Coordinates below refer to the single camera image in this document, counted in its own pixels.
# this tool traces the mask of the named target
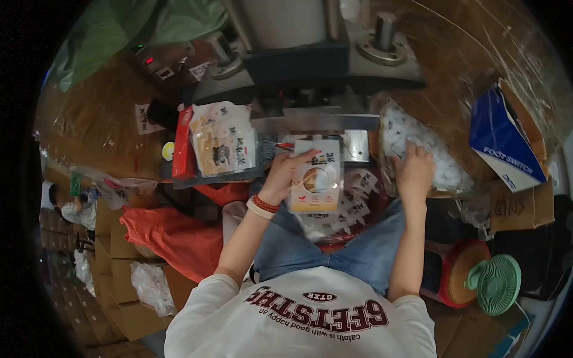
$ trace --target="red beaded bracelet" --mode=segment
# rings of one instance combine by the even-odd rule
[[[271,204],[267,204],[264,201],[261,200],[261,198],[258,197],[257,194],[253,195],[252,197],[253,199],[253,203],[258,206],[259,208],[268,211],[269,213],[276,213],[280,206],[278,205],[271,205]]]

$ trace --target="human hand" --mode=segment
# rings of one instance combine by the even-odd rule
[[[275,156],[269,176],[258,197],[267,204],[279,205],[288,196],[295,168],[311,160],[315,153],[316,151],[311,149],[294,158],[290,158],[288,153]]]
[[[402,163],[399,157],[393,156],[396,167],[396,185],[402,198],[404,211],[420,213],[426,210],[426,196],[434,178],[435,163],[432,153],[416,147],[406,140],[406,160]]]

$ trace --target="fan grille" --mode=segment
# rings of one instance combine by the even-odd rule
[[[504,313],[517,299],[521,269],[509,255],[493,257],[484,267],[477,283],[477,302],[490,316]]]
[[[471,268],[483,260],[490,259],[489,249],[479,242],[473,243],[460,252],[448,275],[448,297],[461,305],[476,299],[476,291],[464,287]]]

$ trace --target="green plastic bag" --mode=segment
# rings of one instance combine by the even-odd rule
[[[129,45],[191,41],[223,27],[218,0],[94,0],[76,21],[46,77],[63,92]]]

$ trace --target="red box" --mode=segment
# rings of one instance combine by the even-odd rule
[[[173,152],[173,179],[186,180],[195,177],[195,152],[189,142],[189,122],[193,115],[193,106],[179,113],[177,132],[175,133],[175,151]]]

